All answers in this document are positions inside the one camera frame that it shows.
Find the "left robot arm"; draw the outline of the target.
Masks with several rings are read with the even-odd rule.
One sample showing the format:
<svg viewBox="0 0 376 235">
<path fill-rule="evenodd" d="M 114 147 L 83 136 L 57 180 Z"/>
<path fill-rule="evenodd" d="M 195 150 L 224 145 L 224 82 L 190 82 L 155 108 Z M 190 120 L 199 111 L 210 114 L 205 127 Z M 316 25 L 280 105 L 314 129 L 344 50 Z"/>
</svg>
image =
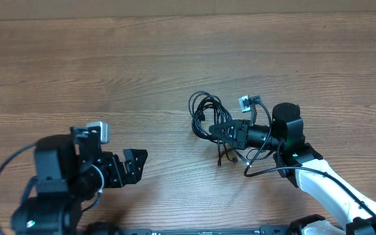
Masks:
<svg viewBox="0 0 376 235">
<path fill-rule="evenodd" d="M 25 188 L 11 225 L 17 234 L 76 234 L 82 202 L 98 202 L 104 189 L 136 184 L 148 158 L 125 149 L 125 161 L 103 151 L 100 126 L 71 127 L 69 134 L 41 138 L 33 153 L 36 176 Z"/>
</svg>

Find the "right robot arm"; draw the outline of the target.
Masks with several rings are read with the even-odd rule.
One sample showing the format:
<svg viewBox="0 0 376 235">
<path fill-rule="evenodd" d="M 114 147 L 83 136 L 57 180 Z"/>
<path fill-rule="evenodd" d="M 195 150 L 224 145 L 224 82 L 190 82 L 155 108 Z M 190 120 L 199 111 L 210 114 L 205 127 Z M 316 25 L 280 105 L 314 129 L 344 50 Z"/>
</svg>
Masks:
<svg viewBox="0 0 376 235">
<path fill-rule="evenodd" d="M 314 214 L 293 221 L 287 234 L 376 234 L 376 202 L 341 178 L 304 136 L 300 107 L 284 102 L 274 106 L 267 126 L 234 119 L 209 131 L 234 149 L 257 148 L 274 155 L 276 172 L 312 196 L 339 223 Z"/>
</svg>

